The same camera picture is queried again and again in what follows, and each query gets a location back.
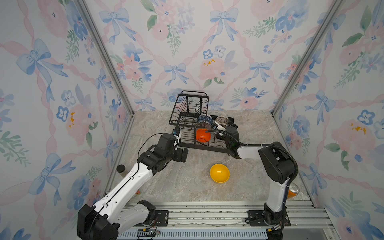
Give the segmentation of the brown dotted pattern bowl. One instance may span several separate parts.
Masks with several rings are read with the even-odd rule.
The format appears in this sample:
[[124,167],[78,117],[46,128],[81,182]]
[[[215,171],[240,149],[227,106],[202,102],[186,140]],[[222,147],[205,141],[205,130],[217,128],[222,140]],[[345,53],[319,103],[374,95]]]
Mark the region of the brown dotted pattern bowl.
[[227,116],[221,115],[217,116],[215,119],[215,123],[221,125],[223,127],[227,127],[229,123],[229,118]]

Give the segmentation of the orange plastic bowl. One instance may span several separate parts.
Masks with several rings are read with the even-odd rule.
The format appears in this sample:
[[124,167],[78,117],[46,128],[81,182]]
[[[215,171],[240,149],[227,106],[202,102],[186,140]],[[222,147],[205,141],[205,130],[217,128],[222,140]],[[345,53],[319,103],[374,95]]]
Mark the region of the orange plastic bowl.
[[195,139],[200,143],[207,143],[211,140],[211,133],[207,129],[197,129]]

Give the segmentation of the blue triangle pattern bowl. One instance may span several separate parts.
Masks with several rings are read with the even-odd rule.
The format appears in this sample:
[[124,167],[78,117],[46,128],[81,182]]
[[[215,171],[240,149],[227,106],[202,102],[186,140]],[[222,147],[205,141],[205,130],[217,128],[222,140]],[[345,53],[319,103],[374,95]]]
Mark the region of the blue triangle pattern bowl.
[[197,118],[197,123],[199,123],[199,124],[208,124],[208,125],[211,126],[214,123],[214,120],[213,120],[213,118],[210,115],[201,114]]

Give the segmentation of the pink striped bowl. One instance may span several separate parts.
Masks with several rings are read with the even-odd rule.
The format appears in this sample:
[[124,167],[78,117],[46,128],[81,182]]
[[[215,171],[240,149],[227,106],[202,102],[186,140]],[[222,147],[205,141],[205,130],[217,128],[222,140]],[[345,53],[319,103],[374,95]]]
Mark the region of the pink striped bowl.
[[212,130],[213,129],[212,125],[210,123],[208,123],[208,122],[203,122],[202,125],[203,125],[204,129],[207,129],[207,130]]

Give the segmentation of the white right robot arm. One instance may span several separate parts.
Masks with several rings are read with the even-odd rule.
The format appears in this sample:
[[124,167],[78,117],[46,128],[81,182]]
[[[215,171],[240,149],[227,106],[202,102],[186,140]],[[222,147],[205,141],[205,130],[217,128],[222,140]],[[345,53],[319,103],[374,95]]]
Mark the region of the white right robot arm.
[[269,195],[264,204],[262,220],[273,231],[282,231],[287,219],[286,202],[291,183],[297,177],[299,168],[294,157],[280,142],[271,144],[245,144],[240,142],[236,126],[219,130],[226,143],[229,155],[235,159],[260,159],[270,178]]

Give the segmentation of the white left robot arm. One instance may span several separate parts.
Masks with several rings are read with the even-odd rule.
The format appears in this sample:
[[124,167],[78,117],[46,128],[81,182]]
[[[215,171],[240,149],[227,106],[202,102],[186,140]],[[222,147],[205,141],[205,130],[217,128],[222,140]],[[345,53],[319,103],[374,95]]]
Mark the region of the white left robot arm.
[[161,134],[157,144],[141,153],[128,174],[105,197],[78,212],[77,235],[82,240],[115,240],[136,225],[151,227],[156,222],[156,207],[146,200],[124,210],[127,202],[169,162],[187,159],[188,150],[179,148],[181,132]]

